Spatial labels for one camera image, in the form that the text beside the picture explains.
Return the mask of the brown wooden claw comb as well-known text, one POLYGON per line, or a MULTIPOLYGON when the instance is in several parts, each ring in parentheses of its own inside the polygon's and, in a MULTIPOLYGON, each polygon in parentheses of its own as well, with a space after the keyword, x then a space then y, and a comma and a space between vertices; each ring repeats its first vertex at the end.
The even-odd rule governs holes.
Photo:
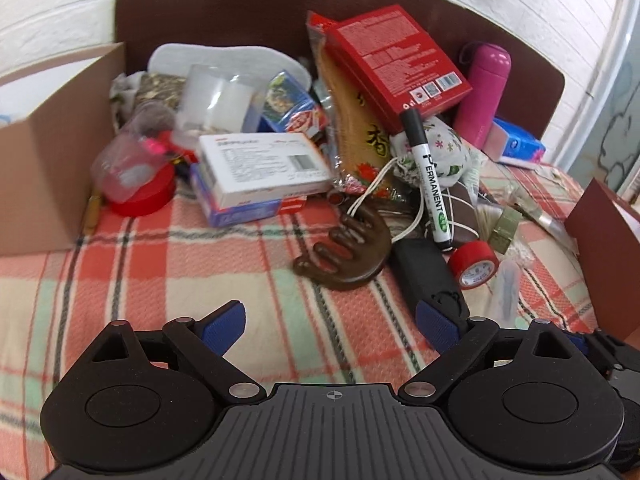
POLYGON ((392 250, 390 229, 378 211, 364 202, 352 216, 341 214, 328 241, 312 246, 292 264, 295 274, 327 289, 346 292, 372 281, 392 250))

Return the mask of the black oval device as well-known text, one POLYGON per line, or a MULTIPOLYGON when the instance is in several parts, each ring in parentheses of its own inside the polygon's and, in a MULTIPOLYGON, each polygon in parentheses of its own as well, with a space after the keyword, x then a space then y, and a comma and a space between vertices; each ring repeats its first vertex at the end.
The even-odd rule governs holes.
POLYGON ((387 264, 402 299, 415 318, 420 302, 443 318, 461 326, 469 308, 440 250, 426 238, 404 238, 393 244, 387 264))

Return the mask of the plaid checkered tablecloth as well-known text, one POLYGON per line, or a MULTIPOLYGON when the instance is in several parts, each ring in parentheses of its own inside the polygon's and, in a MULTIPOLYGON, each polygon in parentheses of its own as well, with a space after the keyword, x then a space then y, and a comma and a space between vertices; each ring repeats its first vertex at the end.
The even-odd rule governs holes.
POLYGON ((156 214, 104 212, 69 252, 1 263, 1 471, 39 479, 53 460, 39 425, 52 387, 108 321, 158 330, 245 304, 247 328, 228 358, 264 385, 400 385, 435 352, 416 330, 390 272, 331 292, 296 276, 299 254, 336 220, 325 200, 292 216, 214 230, 188 188, 156 214))

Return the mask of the brown white striped bundle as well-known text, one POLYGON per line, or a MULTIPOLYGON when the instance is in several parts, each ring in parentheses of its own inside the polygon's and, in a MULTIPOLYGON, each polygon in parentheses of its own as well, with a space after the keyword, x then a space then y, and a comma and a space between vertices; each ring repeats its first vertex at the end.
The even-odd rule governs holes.
POLYGON ((480 239, 476 210, 466 187, 458 182, 442 191, 450 227, 452 246, 460 247, 480 239))

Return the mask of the blue red flat box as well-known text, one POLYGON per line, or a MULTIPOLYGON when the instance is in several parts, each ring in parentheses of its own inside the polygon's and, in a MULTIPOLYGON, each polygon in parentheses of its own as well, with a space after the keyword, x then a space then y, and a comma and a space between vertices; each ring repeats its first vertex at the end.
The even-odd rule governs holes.
POLYGON ((307 203, 306 196, 267 200, 266 202, 220 208, 216 205, 213 192, 205 183, 201 164, 190 167, 190 183, 196 200, 201 206, 207 224, 212 228, 224 228, 237 224, 264 220, 282 214, 296 214, 307 203))

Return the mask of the large red tape roll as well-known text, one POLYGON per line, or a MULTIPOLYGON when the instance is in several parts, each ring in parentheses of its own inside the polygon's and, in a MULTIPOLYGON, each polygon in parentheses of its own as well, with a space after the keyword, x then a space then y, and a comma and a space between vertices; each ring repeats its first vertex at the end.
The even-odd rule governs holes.
POLYGON ((124 202, 106 199, 107 208, 121 217, 143 217, 154 214, 166 206, 176 192, 176 174, 173 164, 158 170, 156 176, 124 202))

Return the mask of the white medicine box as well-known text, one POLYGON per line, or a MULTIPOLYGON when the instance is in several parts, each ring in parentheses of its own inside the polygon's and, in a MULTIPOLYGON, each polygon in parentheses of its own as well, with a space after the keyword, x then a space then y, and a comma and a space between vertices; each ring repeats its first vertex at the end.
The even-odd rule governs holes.
POLYGON ((198 160, 220 209, 329 191, 333 178, 303 133, 201 136, 198 160))

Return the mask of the white christmas print pouch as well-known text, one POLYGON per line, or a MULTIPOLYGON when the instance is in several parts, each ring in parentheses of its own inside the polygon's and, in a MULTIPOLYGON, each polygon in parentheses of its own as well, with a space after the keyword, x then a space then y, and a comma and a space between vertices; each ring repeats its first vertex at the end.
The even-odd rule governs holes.
MULTIPOLYGON (((466 146, 453 128, 435 116, 424 119, 423 128, 440 186, 451 188, 462 182, 477 191, 480 186, 480 156, 466 146)), ((390 145, 392 155, 397 158, 394 175, 417 188, 420 185, 419 171, 406 134, 401 132, 392 136, 390 145)))

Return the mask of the blue tissue pack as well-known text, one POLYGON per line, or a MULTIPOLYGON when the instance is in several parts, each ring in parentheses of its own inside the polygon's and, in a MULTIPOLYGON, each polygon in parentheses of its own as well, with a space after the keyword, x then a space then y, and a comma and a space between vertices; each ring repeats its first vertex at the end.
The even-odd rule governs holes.
POLYGON ((525 129, 495 118, 483 146, 483 152, 493 162, 525 169, 535 169, 546 148, 525 129))

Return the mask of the black white permanent marker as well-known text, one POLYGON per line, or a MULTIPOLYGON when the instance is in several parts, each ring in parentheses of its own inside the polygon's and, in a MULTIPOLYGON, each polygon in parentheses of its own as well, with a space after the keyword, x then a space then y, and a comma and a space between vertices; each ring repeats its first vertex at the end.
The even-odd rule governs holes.
POLYGON ((442 252, 449 252, 452 249, 452 235, 422 118, 415 107, 401 112, 399 118, 420 174, 421 188, 431 220, 432 239, 442 252))

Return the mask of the brown snack bag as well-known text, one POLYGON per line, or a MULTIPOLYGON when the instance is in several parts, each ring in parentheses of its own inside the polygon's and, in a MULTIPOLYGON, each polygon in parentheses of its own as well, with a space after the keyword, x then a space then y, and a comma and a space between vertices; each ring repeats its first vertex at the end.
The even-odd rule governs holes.
POLYGON ((333 24, 314 11, 307 13, 306 29, 318 74, 314 92, 329 119, 326 138, 335 185, 346 194, 359 195, 390 161, 390 137, 346 68, 326 50, 326 31, 333 24))

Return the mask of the brown cardboard box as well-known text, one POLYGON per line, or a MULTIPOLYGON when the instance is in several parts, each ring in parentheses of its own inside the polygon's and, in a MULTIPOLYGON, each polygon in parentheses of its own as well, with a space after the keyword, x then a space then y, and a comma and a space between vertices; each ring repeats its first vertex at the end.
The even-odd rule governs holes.
POLYGON ((110 91, 122 44, 81 50, 1 79, 1 252, 75 244, 91 166, 114 136, 110 91))

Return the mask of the clear plastic container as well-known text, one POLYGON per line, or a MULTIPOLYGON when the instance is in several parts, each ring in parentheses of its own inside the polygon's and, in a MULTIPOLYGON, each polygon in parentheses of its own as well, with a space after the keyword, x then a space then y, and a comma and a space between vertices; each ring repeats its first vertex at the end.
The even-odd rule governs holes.
POLYGON ((192 65, 177 110, 176 127, 189 134, 258 131, 268 81, 218 66, 192 65))

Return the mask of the patterned foil packet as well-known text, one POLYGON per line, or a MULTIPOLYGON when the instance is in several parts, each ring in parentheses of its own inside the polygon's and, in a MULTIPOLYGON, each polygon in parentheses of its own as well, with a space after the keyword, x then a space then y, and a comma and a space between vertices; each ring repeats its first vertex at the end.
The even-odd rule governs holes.
POLYGON ((149 72, 120 74, 112 81, 110 101, 124 116, 149 101, 178 110, 185 85, 186 78, 179 76, 149 72))

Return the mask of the pink thermos bottle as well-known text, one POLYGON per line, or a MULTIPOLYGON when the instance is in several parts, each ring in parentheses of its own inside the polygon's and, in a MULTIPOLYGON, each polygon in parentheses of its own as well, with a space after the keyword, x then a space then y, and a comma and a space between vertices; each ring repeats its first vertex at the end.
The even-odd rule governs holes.
POLYGON ((454 131, 466 142, 482 148, 508 82, 512 60, 496 44, 470 44, 471 64, 466 80, 472 91, 460 102, 454 131))

